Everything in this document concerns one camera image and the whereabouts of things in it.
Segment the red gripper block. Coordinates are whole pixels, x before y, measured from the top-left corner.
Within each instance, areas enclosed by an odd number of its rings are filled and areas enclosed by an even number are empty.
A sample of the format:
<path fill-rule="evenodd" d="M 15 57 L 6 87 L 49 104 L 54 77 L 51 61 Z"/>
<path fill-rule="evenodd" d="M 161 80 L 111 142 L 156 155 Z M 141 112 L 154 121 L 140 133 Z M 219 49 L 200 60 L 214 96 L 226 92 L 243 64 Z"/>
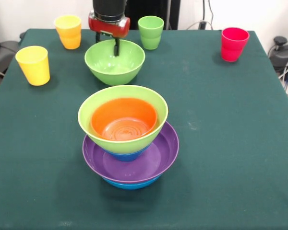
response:
<path fill-rule="evenodd" d="M 101 34 L 112 36 L 115 38 L 114 56 L 120 54 L 120 38 L 127 36 L 130 28 L 131 20 L 124 14 L 117 21 L 104 21 L 102 16 L 94 11 L 90 11 L 88 16 L 89 28 L 96 32 L 96 43 L 101 41 Z"/>

